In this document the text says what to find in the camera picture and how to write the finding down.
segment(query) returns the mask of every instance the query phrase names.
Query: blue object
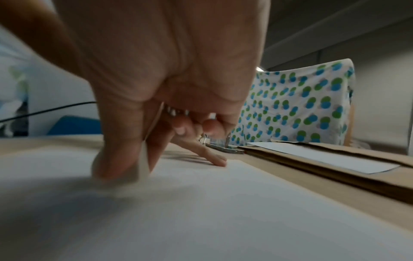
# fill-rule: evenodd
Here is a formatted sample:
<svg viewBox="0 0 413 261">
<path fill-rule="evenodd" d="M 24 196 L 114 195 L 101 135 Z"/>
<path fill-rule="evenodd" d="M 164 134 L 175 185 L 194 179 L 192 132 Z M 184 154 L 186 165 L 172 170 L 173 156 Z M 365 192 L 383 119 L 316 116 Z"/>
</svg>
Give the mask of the blue object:
<svg viewBox="0 0 413 261">
<path fill-rule="evenodd" d="M 102 134 L 100 120 L 77 116 L 63 116 L 47 133 L 47 135 L 81 134 Z"/>
</svg>

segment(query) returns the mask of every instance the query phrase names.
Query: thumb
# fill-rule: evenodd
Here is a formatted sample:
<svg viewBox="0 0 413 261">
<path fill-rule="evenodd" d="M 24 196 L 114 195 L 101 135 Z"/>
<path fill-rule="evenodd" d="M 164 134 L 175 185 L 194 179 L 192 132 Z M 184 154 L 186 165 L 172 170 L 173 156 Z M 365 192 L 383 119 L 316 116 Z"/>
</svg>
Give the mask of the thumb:
<svg viewBox="0 0 413 261">
<path fill-rule="evenodd" d="M 92 175 L 120 177 L 136 164 L 143 140 L 143 103 L 94 88 L 104 135 L 104 147 L 93 163 Z"/>
</svg>

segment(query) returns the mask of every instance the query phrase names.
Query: polka dot fabric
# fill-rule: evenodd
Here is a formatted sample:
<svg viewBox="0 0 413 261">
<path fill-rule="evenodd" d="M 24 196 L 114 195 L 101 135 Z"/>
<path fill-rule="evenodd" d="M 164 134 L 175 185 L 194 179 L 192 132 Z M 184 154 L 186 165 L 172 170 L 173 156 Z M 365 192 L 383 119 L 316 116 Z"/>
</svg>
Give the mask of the polka dot fabric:
<svg viewBox="0 0 413 261">
<path fill-rule="evenodd" d="M 342 145 L 354 83 L 350 59 L 258 72 L 229 144 L 282 140 Z"/>
</svg>

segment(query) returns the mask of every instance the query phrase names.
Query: wire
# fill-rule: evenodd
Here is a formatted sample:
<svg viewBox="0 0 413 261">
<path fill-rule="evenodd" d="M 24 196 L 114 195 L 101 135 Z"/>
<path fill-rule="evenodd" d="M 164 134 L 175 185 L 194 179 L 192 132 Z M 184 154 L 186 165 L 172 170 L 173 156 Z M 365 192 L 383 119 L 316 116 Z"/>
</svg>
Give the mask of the wire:
<svg viewBox="0 0 413 261">
<path fill-rule="evenodd" d="M 48 110 L 44 110 L 44 111 L 38 111 L 38 112 L 34 112 L 34 113 L 29 113 L 29 114 L 25 114 L 25 115 L 20 115 L 20 116 L 16 116 L 16 117 L 12 117 L 12 118 L 3 119 L 3 120 L 0 120 L 0 123 L 4 123 L 6 121 L 11 121 L 11 120 L 17 120 L 17 119 L 21 119 L 21 118 L 26 118 L 26 117 L 30 117 L 30 116 L 34 116 L 34 115 L 38 115 L 38 114 L 43 114 L 43 113 L 46 113 L 46 112 L 57 111 L 57 110 L 61 110 L 61 109 L 69 108 L 69 107 L 80 106 L 80 105 L 85 105 L 85 104 L 95 104 L 95 103 L 96 103 L 95 101 L 86 101 L 86 102 L 69 104 L 69 105 L 60 106 L 60 107 L 56 107 L 56 108 L 52 108 L 52 109 L 48 109 Z"/>
</svg>

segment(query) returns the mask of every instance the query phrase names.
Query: paper sheet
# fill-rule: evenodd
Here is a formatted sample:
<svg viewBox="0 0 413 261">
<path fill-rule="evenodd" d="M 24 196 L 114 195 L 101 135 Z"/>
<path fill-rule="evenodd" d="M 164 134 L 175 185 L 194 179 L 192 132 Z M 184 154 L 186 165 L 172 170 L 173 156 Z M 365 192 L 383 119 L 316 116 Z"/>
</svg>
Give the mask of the paper sheet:
<svg viewBox="0 0 413 261">
<path fill-rule="evenodd" d="M 400 167 L 399 164 L 380 162 L 378 160 L 362 159 L 348 155 L 335 154 L 326 151 L 314 150 L 300 145 L 288 144 L 284 142 L 249 142 L 248 144 L 274 150 L 294 156 L 303 157 L 330 164 L 336 167 L 345 168 L 361 172 L 364 174 L 374 174 L 385 172 Z"/>
<path fill-rule="evenodd" d="M 413 234 L 241 161 L 163 158 L 120 200 L 89 186 L 96 154 L 0 157 L 2 260 L 413 260 Z"/>
</svg>

